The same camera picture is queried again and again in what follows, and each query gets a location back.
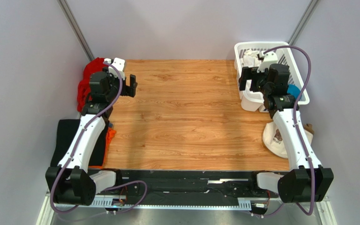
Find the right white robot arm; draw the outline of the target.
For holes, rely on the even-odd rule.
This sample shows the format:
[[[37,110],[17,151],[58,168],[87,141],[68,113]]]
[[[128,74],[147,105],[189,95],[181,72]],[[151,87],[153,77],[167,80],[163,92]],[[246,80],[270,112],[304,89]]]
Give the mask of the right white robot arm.
[[[320,202],[324,199],[334,174],[324,168],[312,150],[301,123],[296,98],[288,92],[289,67],[272,64],[264,70],[243,67],[239,89],[263,94],[264,106],[282,136],[290,171],[285,175],[256,172],[255,185],[279,195],[284,203]]]

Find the white printed t-shirt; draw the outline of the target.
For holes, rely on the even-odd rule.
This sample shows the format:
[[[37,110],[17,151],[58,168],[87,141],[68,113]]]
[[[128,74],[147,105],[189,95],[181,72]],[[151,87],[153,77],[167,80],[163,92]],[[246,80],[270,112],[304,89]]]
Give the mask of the white printed t-shirt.
[[[240,59],[240,62],[244,67],[258,67],[261,64],[261,61],[258,59],[259,51],[253,51],[248,49],[244,52],[244,55]]]

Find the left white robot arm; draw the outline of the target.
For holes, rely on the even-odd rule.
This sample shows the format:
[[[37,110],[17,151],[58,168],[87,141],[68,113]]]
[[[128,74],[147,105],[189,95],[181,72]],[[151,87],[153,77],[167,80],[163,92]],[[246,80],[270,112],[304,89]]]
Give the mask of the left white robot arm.
[[[90,76],[90,92],[74,138],[61,160],[45,174],[52,206],[89,206],[97,194],[115,185],[115,171],[101,170],[89,175],[89,163],[99,137],[108,128],[113,104],[119,96],[135,97],[137,86],[135,75],[127,78],[122,72],[100,71]]]

